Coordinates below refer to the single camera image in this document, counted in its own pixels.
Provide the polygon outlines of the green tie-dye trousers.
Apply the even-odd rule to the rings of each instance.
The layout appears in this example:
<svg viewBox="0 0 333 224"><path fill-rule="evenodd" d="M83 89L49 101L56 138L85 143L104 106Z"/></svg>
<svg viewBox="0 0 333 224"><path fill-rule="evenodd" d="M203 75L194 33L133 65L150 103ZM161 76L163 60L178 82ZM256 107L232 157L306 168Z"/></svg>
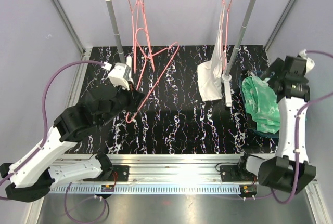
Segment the green tie-dye trousers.
<svg viewBox="0 0 333 224"><path fill-rule="evenodd" d="M275 134L280 130L277 96L267 81L257 76L246 77L241 90L245 98L246 113L256 123L257 131Z"/></svg>

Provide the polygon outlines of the black white tie-dye trousers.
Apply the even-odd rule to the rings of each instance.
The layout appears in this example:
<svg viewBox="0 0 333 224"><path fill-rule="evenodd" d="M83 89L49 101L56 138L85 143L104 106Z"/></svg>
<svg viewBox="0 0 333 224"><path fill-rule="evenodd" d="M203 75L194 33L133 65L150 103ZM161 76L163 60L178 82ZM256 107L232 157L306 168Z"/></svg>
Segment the black white tie-dye trousers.
<svg viewBox="0 0 333 224"><path fill-rule="evenodd" d="M243 70L241 73L241 79L245 79L247 77L255 76L260 77L263 74L263 71L251 71L251 70Z"/></svg>

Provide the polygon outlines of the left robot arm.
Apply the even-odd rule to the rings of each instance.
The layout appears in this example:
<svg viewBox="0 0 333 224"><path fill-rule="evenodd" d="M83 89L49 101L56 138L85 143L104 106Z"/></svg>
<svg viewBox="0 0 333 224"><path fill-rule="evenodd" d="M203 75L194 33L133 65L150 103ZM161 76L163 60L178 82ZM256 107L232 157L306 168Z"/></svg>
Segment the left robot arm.
<svg viewBox="0 0 333 224"><path fill-rule="evenodd" d="M101 151L85 162L66 166L52 163L122 111L135 112L144 96L135 89L110 86L93 89L85 99L66 108L35 148L19 161L1 165L2 180L10 181L5 188L6 199L29 203L59 185L85 179L109 180L113 164Z"/></svg>

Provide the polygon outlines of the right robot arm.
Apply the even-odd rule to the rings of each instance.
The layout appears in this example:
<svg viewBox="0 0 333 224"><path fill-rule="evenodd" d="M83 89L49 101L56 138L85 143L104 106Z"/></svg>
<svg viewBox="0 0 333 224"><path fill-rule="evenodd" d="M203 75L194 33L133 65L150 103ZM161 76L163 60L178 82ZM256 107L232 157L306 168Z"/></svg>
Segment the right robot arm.
<svg viewBox="0 0 333 224"><path fill-rule="evenodd" d="M310 103L310 87L305 77L314 68L307 57L277 58L259 79L267 82L277 99L280 116L279 144L275 156L264 159L243 155L236 167L237 177L258 183L272 190L298 194L316 176L316 167L309 164L305 147L305 117Z"/></svg>

